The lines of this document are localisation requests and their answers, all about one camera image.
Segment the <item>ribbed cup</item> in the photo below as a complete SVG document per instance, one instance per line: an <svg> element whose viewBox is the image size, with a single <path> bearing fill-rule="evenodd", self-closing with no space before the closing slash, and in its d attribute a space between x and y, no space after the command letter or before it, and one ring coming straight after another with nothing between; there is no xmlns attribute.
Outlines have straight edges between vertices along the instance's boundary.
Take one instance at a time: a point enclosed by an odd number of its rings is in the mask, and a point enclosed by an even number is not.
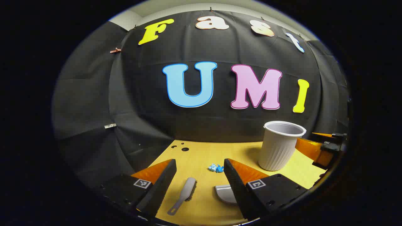
<svg viewBox="0 0 402 226"><path fill-rule="evenodd" d="M296 141L306 129L286 121L271 121L264 125L265 133L258 164L266 170L283 168L295 152Z"/></svg>

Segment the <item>wooden table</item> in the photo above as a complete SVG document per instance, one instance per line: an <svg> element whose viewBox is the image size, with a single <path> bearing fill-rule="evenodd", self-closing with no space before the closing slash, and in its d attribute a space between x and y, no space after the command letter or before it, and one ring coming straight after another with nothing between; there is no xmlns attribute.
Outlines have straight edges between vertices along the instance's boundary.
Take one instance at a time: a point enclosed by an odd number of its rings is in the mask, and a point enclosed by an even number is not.
<svg viewBox="0 0 402 226"><path fill-rule="evenodd" d="M247 222L237 205L222 202L216 194L216 185L228 185L225 173L208 169L214 163L223 166L225 158L231 158L257 169L267 175L281 173L299 185L309 189L325 170L311 165L313 160L295 151L289 162L281 170L272 172L262 169L258 163L258 153L262 142L248 143L207 143L175 140L150 165L176 159L177 172L174 176L157 218L179 225L236 225ZM167 211L176 203L188 177L197 180L197 187L190 201L185 201L174 216Z"/></svg>

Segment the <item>white label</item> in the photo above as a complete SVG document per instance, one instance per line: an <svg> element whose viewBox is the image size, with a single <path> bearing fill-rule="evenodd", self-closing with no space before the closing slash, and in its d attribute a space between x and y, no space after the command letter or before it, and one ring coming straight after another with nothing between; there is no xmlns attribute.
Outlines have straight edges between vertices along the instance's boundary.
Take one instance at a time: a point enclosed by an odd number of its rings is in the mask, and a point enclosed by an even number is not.
<svg viewBox="0 0 402 226"><path fill-rule="evenodd" d="M150 181L138 179L133 185L137 187L147 188L151 184Z"/></svg>
<svg viewBox="0 0 402 226"><path fill-rule="evenodd" d="M105 125L105 129L110 128L110 127L115 127L115 126L116 126L116 123Z"/></svg>
<svg viewBox="0 0 402 226"><path fill-rule="evenodd" d="M251 181L251 182L248 182L248 184L250 185L250 187L252 189L257 189L259 187L265 186L265 184L262 180Z"/></svg>

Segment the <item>pink letter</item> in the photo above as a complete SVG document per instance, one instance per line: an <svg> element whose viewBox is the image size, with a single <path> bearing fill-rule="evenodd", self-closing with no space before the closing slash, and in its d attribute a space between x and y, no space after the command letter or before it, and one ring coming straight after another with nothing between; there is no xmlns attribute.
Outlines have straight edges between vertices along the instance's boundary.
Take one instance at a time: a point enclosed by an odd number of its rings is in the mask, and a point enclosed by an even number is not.
<svg viewBox="0 0 402 226"><path fill-rule="evenodd" d="M254 108L260 104L264 94L266 94L265 101L261 104L263 109L275 110L281 106L279 104L279 80L282 77L280 71L268 69L261 83L248 65L233 65L232 71L236 73L237 80L236 98L230 103L232 108L245 109L248 107L246 91Z"/></svg>

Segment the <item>black fabric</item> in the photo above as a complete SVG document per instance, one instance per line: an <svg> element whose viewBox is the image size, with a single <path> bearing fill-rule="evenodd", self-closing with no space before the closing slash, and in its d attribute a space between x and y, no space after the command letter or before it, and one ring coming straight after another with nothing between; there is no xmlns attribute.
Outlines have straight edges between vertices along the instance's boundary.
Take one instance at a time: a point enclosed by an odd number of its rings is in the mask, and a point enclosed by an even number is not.
<svg viewBox="0 0 402 226"><path fill-rule="evenodd" d="M130 112L129 101L135 96L124 90L119 74L111 76L119 61L110 51L126 33L106 22L89 35L66 61L53 96L60 152L90 187L148 167L173 141ZM117 127L104 128L112 123Z"/></svg>
<svg viewBox="0 0 402 226"><path fill-rule="evenodd" d="M139 95L132 89L132 78L121 71L122 54L117 54L110 77L110 116L116 123L117 139L126 158L135 171L147 168L165 149L173 138L138 115L136 101Z"/></svg>
<svg viewBox="0 0 402 226"><path fill-rule="evenodd" d="M320 41L308 41L321 76L320 112L314 132L332 134L347 133L347 100L349 90L342 67L331 51Z"/></svg>
<svg viewBox="0 0 402 226"><path fill-rule="evenodd" d="M126 31L107 22L72 52L60 72L53 95L53 126L57 140L112 123L109 77L114 55Z"/></svg>
<svg viewBox="0 0 402 226"><path fill-rule="evenodd" d="M195 24L201 16L219 16L229 28L197 29ZM158 39L138 45L146 26L170 18L174 19L174 23L166 25L165 31L158 34ZM275 36L255 34L250 20L267 23ZM297 50L282 27L268 21L227 11L178 13L129 31L121 44L121 68L113 67L112 74L123 73L126 82L124 88L135 96L130 104L135 105L138 115L175 139L202 142L261 141L263 124L274 120L299 124L309 134L318 114L320 72L307 43L297 34L292 34L298 37L305 53ZM194 64L200 61L217 63L213 71L212 99L197 108L174 105L168 98L163 67L176 63L187 64L189 69L185 72L185 90L189 95L195 95L200 92L201 85L199 71ZM267 69L280 70L283 73L279 88L281 107L278 110L265 110L259 105L257 108L232 109L230 103L236 94L236 76L231 71L234 64L251 66L260 81ZM299 92L298 79L305 79L310 84L303 113L293 112Z"/></svg>
<svg viewBox="0 0 402 226"><path fill-rule="evenodd" d="M117 142L113 129L94 129L59 142L59 151L87 186L94 187L131 168Z"/></svg>

